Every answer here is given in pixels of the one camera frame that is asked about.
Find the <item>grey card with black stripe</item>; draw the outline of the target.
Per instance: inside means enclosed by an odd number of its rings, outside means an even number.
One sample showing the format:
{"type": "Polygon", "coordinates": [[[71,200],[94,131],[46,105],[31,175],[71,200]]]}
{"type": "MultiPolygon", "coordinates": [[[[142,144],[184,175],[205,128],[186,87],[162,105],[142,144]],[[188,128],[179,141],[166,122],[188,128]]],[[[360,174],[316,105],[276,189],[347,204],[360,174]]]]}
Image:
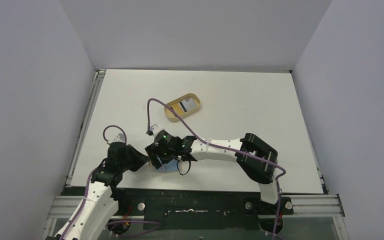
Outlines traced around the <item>grey card with black stripe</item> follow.
{"type": "Polygon", "coordinates": [[[193,97],[184,98],[179,103],[183,108],[184,113],[189,112],[197,107],[197,103],[193,97]]]}

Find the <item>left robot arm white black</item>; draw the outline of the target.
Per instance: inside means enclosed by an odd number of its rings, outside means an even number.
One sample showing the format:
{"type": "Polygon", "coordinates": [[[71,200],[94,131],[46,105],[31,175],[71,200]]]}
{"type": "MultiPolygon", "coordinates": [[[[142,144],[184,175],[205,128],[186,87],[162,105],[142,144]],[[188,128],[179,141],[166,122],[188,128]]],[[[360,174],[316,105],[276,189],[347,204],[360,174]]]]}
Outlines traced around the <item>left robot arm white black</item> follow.
{"type": "Polygon", "coordinates": [[[107,157],[89,174],[83,198],[64,226],[47,240],[96,240],[110,218],[127,211],[128,200],[113,196],[123,173],[136,172],[150,157],[124,142],[109,144],[107,157]]]}

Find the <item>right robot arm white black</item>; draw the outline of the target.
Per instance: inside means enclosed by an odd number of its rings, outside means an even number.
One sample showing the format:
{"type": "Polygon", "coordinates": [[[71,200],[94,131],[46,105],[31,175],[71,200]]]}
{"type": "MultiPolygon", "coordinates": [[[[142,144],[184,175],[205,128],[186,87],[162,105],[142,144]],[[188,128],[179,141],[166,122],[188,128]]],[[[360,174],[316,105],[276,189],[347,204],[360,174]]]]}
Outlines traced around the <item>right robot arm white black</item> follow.
{"type": "Polygon", "coordinates": [[[266,213],[273,214],[281,207],[279,188],[275,183],[278,152],[253,133],[231,140],[210,140],[195,135],[180,138],[160,130],[145,151],[156,169],[174,160],[236,163],[252,181],[258,183],[261,207],[266,213]]]}

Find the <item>yellow card with black stripe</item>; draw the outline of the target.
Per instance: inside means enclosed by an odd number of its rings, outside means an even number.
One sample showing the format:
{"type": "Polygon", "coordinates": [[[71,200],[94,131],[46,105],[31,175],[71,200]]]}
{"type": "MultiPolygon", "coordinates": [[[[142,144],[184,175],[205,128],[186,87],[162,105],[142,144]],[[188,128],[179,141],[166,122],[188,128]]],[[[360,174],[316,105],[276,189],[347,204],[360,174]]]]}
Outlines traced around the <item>yellow card with black stripe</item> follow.
{"type": "Polygon", "coordinates": [[[180,103],[174,103],[170,106],[170,109],[172,109],[177,115],[181,116],[184,111],[180,103]]]}

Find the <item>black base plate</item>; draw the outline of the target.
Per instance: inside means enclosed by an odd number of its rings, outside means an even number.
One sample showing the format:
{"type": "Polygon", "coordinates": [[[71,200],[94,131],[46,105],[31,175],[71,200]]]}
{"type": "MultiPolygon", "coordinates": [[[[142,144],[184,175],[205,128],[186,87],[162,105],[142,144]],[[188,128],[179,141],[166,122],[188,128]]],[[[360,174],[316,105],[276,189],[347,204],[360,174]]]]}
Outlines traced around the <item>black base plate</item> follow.
{"type": "Polygon", "coordinates": [[[105,227],[125,238],[137,226],[143,233],[229,228],[278,233],[282,218],[294,212],[289,197],[269,204],[257,192],[116,188],[112,196],[119,207],[105,227]]]}

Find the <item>beige leather card holder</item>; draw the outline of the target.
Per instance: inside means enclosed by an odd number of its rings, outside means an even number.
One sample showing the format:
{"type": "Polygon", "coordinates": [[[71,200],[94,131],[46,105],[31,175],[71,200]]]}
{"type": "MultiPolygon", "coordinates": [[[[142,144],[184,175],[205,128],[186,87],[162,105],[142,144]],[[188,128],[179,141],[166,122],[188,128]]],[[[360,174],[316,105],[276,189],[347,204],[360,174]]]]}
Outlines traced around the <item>beige leather card holder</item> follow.
{"type": "MultiPolygon", "coordinates": [[[[163,161],[161,161],[161,159],[157,159],[157,162],[159,163],[159,165],[160,165],[160,167],[162,166],[162,164],[165,164],[165,163],[167,163],[167,162],[163,162],[163,161]]],[[[153,171],[153,172],[158,172],[158,171],[156,171],[156,169],[159,169],[159,168],[156,168],[156,166],[154,166],[154,163],[156,163],[156,161],[150,161],[149,162],[149,166],[150,166],[150,168],[151,168],[151,170],[153,171]]]]}

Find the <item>beige oval tray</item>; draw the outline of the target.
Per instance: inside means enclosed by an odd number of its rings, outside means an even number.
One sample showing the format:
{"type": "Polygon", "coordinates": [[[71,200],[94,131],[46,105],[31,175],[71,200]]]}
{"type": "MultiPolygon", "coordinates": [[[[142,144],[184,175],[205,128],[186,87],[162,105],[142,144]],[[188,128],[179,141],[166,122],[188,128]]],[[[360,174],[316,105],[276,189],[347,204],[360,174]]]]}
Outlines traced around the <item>beige oval tray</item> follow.
{"type": "Polygon", "coordinates": [[[173,110],[177,115],[184,119],[200,110],[201,100],[196,94],[187,93],[168,102],[166,105],[168,108],[164,107],[164,113],[167,119],[171,122],[179,122],[179,118],[170,110],[173,110]]]}

